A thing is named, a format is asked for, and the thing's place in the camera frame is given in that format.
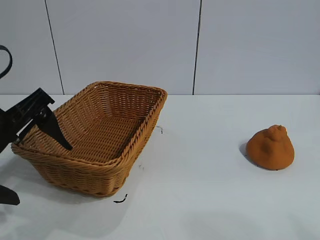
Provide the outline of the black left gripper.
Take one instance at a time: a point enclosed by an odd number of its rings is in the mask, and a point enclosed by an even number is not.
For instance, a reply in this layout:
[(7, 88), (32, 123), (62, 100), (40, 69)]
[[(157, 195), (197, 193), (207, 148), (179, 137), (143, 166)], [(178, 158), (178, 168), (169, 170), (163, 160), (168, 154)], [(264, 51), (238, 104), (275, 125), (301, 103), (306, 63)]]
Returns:
[[(66, 150), (73, 147), (64, 137), (56, 116), (48, 107), (55, 101), (41, 88), (12, 106), (0, 111), (0, 150), (3, 151), (10, 143), (22, 140), (30, 129), (38, 128)], [(17, 206), (20, 204), (18, 194), (0, 185), (0, 204)]]

